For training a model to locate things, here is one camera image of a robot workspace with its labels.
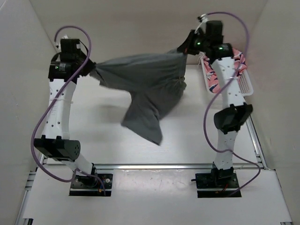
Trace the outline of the grey shorts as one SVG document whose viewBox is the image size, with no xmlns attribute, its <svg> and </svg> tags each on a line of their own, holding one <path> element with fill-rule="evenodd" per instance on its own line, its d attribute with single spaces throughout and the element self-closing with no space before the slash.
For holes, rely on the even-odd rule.
<svg viewBox="0 0 300 225">
<path fill-rule="evenodd" d="M 140 137 L 160 145 L 160 121 L 180 102 L 186 88 L 187 55 L 173 49 L 107 60 L 90 76 L 101 86 L 127 91 L 131 104 L 121 122 Z"/>
</svg>

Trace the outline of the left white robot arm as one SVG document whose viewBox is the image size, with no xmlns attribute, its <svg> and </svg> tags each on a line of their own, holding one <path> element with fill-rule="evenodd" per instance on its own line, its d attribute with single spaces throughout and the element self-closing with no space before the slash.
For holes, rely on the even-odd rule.
<svg viewBox="0 0 300 225">
<path fill-rule="evenodd" d="M 63 38 L 60 52 L 53 56 L 49 67 L 49 106 L 45 126 L 40 138 L 34 139 L 34 147 L 47 158 L 61 162 L 72 171 L 83 172 L 82 182 L 92 188 L 98 183 L 94 165 L 80 153 L 81 144 L 70 139 L 69 117 L 73 93 L 79 76 L 86 76 L 95 64 L 81 50 L 77 38 Z"/>
</svg>

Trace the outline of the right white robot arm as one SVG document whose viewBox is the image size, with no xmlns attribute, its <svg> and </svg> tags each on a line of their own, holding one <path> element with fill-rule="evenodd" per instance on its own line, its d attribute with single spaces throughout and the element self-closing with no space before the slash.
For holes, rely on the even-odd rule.
<svg viewBox="0 0 300 225">
<path fill-rule="evenodd" d="M 240 91 L 236 79 L 237 71 L 233 48 L 223 42 L 223 24 L 213 20 L 205 23 L 205 30 L 198 27 L 191 30 L 187 39 L 177 48 L 183 54 L 204 53 L 210 59 L 220 86 L 222 110 L 214 115 L 214 124 L 218 131 L 216 157 L 213 161 L 210 181 L 215 187 L 222 187 L 233 174 L 233 148 L 235 138 L 253 111 Z"/>
</svg>

